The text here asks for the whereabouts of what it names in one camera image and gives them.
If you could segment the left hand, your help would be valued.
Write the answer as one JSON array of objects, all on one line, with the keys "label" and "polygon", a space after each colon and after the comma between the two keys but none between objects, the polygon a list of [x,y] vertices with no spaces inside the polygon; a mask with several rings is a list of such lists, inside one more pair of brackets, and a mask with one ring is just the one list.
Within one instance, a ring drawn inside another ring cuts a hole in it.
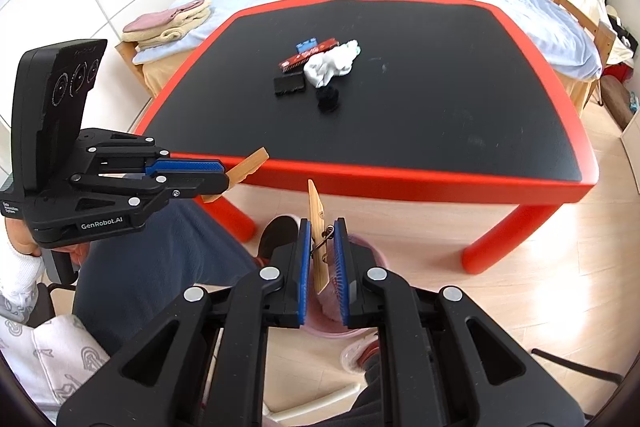
[{"label": "left hand", "polygon": [[[24,221],[6,218],[4,219],[4,224],[6,225],[6,234],[8,234],[9,242],[16,251],[25,256],[41,256],[40,247],[36,244],[35,239],[32,238],[32,234],[30,234],[29,228],[27,228]],[[75,265],[82,265],[89,254],[89,249],[89,243],[82,243],[56,247],[55,251],[69,254],[70,260]]]}]

